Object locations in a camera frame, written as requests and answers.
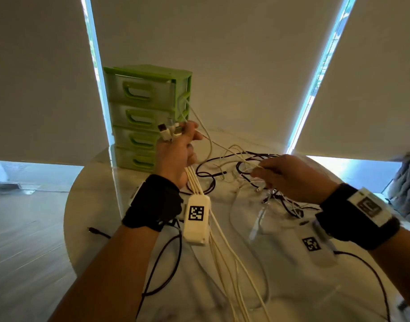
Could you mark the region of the person's right hand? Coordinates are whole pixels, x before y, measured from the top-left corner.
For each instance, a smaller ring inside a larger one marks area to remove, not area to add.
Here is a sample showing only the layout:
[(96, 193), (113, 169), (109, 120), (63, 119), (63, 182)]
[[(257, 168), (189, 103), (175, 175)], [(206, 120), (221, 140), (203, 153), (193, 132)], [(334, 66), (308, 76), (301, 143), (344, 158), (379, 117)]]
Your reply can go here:
[(282, 155), (275, 158), (280, 158), (278, 191), (291, 200), (320, 205), (340, 185), (298, 157)]

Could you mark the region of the person's left hand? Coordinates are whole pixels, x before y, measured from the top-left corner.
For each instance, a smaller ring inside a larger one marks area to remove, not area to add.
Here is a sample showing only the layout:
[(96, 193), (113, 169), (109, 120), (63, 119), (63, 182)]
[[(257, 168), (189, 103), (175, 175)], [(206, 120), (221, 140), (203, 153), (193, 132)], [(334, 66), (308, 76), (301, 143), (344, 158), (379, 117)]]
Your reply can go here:
[(156, 148), (154, 174), (168, 179), (178, 189), (187, 183), (185, 168), (197, 162), (192, 143), (183, 142), (183, 132), (174, 141), (159, 140)]

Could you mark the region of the person's left forearm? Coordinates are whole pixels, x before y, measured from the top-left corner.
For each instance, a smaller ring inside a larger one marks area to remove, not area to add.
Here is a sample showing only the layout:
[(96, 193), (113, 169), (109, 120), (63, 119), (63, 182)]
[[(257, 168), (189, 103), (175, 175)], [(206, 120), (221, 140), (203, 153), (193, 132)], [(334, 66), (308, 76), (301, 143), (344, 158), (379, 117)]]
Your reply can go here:
[(135, 322), (159, 232), (121, 225), (48, 322)]

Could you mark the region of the person's right forearm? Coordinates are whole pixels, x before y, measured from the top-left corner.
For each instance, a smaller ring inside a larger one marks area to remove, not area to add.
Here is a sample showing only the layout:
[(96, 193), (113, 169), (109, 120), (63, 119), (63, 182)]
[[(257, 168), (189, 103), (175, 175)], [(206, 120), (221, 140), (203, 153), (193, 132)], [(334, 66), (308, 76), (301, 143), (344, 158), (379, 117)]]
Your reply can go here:
[(410, 306), (410, 231), (403, 227), (369, 254)]

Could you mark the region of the green plastic drawer unit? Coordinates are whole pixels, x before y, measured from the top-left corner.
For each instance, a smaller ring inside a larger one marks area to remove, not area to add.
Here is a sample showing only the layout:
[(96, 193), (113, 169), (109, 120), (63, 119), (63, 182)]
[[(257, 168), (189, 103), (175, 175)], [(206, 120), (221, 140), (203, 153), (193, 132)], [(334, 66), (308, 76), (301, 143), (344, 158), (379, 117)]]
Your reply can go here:
[(117, 166), (152, 173), (161, 130), (189, 116), (192, 72), (141, 64), (103, 67), (103, 76)]

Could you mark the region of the white roller blind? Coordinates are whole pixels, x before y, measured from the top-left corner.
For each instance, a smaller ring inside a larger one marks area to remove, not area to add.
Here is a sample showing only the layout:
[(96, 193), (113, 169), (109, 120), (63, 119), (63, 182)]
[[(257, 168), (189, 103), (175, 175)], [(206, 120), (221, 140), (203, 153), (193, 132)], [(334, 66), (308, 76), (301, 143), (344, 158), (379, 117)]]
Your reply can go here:
[(374, 161), (410, 153), (410, 0), (356, 0), (295, 152)]
[(344, 0), (90, 0), (103, 66), (192, 72), (214, 141), (284, 153)]
[(0, 0), (0, 161), (84, 166), (108, 145), (81, 0)]

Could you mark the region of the black left wrist band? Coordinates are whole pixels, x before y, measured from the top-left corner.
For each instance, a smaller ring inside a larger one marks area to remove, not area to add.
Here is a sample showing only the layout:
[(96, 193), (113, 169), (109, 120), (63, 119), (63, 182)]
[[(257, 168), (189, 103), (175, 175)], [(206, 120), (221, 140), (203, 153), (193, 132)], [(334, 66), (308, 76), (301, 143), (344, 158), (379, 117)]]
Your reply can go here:
[(122, 225), (131, 229), (148, 227), (161, 232), (166, 223), (181, 213), (182, 204), (180, 190), (173, 182), (151, 174), (135, 193)]

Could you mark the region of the black wrist band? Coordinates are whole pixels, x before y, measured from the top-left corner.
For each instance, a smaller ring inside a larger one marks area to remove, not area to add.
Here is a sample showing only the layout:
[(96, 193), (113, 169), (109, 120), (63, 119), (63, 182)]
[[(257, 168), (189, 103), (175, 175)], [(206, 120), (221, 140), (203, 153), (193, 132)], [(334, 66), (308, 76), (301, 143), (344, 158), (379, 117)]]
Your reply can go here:
[(400, 221), (393, 215), (393, 218), (382, 227), (375, 225), (347, 201), (357, 190), (349, 184), (340, 184), (320, 205), (322, 212), (316, 214), (316, 218), (332, 238), (353, 242), (369, 251), (395, 235), (400, 228)]
[(182, 204), (180, 190), (173, 182), (151, 174), (135, 193), (122, 225), (131, 229), (148, 227), (161, 232), (166, 223), (181, 213)]

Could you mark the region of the black right wrist band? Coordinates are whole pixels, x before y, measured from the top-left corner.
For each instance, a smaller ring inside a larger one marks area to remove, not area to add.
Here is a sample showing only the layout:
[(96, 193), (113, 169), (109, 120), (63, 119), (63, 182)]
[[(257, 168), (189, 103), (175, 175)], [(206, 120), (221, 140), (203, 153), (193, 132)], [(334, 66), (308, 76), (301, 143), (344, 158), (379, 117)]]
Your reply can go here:
[(393, 215), (393, 218), (382, 227), (375, 225), (347, 201), (357, 190), (349, 184), (340, 184), (320, 205), (322, 212), (316, 214), (316, 218), (332, 238), (353, 242), (369, 251), (395, 235), (400, 228), (400, 221)]

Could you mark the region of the white marker tag on band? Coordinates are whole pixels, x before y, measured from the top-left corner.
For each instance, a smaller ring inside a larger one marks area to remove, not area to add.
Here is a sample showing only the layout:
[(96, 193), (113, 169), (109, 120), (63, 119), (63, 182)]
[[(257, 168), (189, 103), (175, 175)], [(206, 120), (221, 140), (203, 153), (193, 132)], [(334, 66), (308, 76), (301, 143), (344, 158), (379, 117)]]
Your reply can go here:
[(378, 227), (382, 227), (393, 218), (389, 206), (366, 188), (357, 190), (347, 201), (354, 205)]

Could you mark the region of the grey knitted blanket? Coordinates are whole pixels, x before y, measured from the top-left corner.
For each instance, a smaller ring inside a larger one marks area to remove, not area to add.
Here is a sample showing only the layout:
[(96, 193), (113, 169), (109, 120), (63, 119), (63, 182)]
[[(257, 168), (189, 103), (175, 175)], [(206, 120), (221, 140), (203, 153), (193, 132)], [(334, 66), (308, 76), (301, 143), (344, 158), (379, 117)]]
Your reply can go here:
[(410, 153), (390, 183), (388, 196), (391, 206), (410, 223)]

